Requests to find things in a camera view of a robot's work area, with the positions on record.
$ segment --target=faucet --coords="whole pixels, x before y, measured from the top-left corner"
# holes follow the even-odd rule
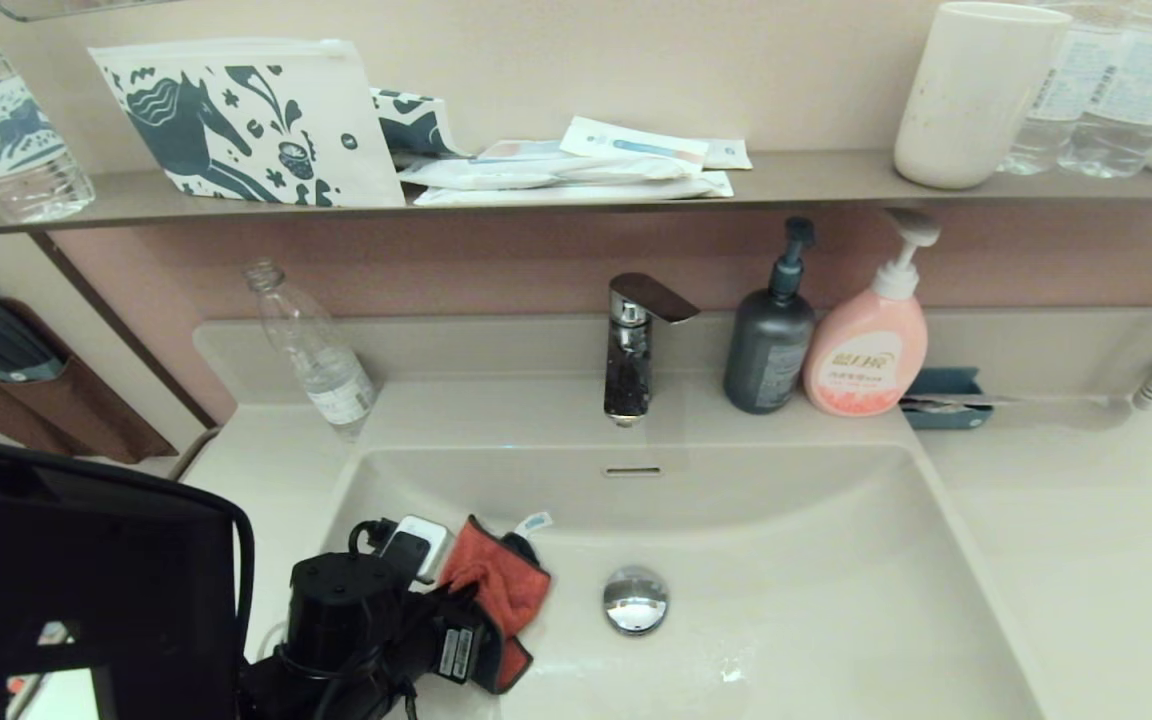
[[[649,414],[652,401],[652,316],[675,325],[700,310],[643,273],[623,273],[608,283],[607,382],[602,410],[622,429]]]

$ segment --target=wall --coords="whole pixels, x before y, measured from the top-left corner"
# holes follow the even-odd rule
[[[457,141],[556,137],[573,114],[755,150],[886,147],[937,0],[187,0],[18,24],[8,55],[89,170],[152,160],[85,48],[225,36],[344,37],[372,85],[447,97]],[[364,88],[355,88],[364,92]],[[954,209],[923,259],[934,306],[1152,305],[1152,206]],[[873,213],[813,213],[806,291],[832,305],[892,248]],[[60,233],[58,242],[209,409],[232,401],[189,344],[250,314],[237,278],[278,256],[342,314],[602,309],[622,270],[707,309],[764,282],[781,214],[563,215],[205,223]]]
[[[204,425],[180,404],[29,237],[0,236],[0,296],[31,306],[177,450],[185,450],[204,432]],[[15,445],[1,434],[0,442]],[[177,460],[152,457],[141,462],[138,469],[165,473]]]
[[[929,306],[1152,305],[1152,209],[940,209],[943,240],[919,258]],[[896,249],[876,210],[818,210],[803,291],[833,306]],[[194,351],[202,319],[253,314],[238,266],[279,259],[334,314],[596,313],[627,270],[702,309],[767,282],[783,213],[553,214],[297,220],[56,233],[126,323],[219,418],[233,401]],[[1059,361],[1060,348],[1051,348]]]

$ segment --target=orange towel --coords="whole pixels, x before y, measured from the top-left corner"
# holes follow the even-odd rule
[[[531,653],[515,635],[540,614],[550,574],[536,562],[526,539],[508,533],[500,541],[470,515],[439,584],[452,584],[456,592],[471,583],[479,584],[475,600],[497,630],[483,643],[473,682],[491,694],[507,692],[531,666]]]

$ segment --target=brown holder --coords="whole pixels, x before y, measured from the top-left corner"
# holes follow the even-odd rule
[[[68,357],[60,376],[50,381],[0,382],[0,433],[33,450],[104,456],[127,464],[177,455],[33,310],[15,300],[0,300],[0,305]]]

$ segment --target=sink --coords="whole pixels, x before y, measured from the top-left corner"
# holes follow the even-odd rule
[[[460,532],[472,513],[498,535],[531,511],[554,520],[531,538],[554,583],[522,634],[530,672],[499,698],[426,676],[420,717],[1043,717],[937,500],[940,480],[899,416],[874,435],[855,429],[877,425],[833,425],[801,407],[781,422],[859,439],[790,442],[766,420],[748,425],[761,435],[708,432],[756,420],[704,382],[676,392],[682,418],[705,420],[639,435],[561,415],[513,433],[483,429],[502,418],[412,441],[412,416],[372,419],[407,434],[365,433],[323,551],[378,516],[415,514]],[[653,407],[662,411],[664,401]],[[507,434],[521,442],[502,442]],[[602,585],[627,564],[669,585],[668,617],[647,637],[614,632],[602,614]]]

